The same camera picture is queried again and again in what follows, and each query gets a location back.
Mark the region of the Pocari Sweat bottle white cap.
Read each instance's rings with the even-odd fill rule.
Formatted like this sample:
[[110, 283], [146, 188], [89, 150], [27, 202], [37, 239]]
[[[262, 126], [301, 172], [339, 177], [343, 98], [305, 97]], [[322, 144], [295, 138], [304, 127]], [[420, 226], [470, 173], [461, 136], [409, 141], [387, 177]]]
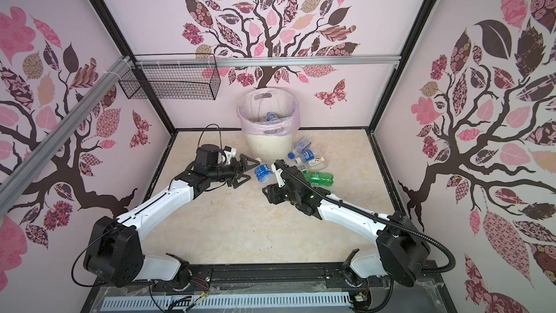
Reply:
[[259, 161], [259, 166], [254, 170], [257, 181], [259, 181], [261, 185], [272, 184], [273, 178], [275, 177], [272, 166], [264, 163], [260, 158], [257, 160]]

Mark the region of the green bottle yellow cap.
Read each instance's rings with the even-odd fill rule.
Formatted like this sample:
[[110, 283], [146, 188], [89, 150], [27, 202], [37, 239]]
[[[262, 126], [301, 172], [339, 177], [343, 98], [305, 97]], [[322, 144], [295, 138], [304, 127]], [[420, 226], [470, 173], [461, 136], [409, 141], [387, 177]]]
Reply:
[[334, 184], [334, 175], [328, 172], [307, 172], [303, 176], [311, 186], [330, 187]]

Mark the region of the clear bottle bird label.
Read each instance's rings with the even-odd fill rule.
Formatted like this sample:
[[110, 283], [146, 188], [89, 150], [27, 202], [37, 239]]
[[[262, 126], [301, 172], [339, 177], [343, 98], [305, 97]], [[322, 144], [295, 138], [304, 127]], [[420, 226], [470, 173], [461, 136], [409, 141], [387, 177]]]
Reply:
[[315, 159], [301, 162], [298, 166], [302, 172], [319, 172], [323, 171], [328, 167], [329, 162], [322, 156]]

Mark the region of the Pepsi water bottle blue label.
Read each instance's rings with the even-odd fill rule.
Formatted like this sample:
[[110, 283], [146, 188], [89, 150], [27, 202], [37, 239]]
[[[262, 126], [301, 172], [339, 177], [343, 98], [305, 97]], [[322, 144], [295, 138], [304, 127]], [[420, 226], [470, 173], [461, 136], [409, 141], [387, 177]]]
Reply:
[[280, 120], [280, 117], [274, 112], [268, 112], [266, 114], [266, 121], [269, 123]]

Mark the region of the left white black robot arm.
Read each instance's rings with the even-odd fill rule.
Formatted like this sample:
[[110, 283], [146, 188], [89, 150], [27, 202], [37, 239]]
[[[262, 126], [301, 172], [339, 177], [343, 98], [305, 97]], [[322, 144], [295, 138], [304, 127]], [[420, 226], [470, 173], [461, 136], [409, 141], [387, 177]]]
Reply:
[[81, 255], [84, 269], [117, 288], [136, 281], [162, 281], [176, 291], [186, 289], [193, 278], [189, 262], [173, 254], [148, 255], [143, 241], [172, 213], [210, 191], [211, 184], [239, 188], [250, 180], [248, 172], [259, 165], [257, 159], [237, 154], [229, 146], [201, 145], [194, 161], [156, 196], [94, 224], [89, 245]]

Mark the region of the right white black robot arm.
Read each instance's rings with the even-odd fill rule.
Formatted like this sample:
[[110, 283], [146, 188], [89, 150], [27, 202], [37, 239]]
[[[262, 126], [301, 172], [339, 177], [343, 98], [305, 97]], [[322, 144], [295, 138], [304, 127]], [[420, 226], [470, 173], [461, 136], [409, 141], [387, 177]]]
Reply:
[[343, 226], [373, 243], [367, 250], [355, 249], [343, 263], [343, 277], [357, 287], [371, 277], [390, 277], [406, 287], [414, 286], [430, 254], [423, 237], [401, 213], [379, 214], [341, 200], [327, 189], [312, 186], [295, 169], [256, 169], [256, 179], [270, 204], [288, 202], [298, 211]]

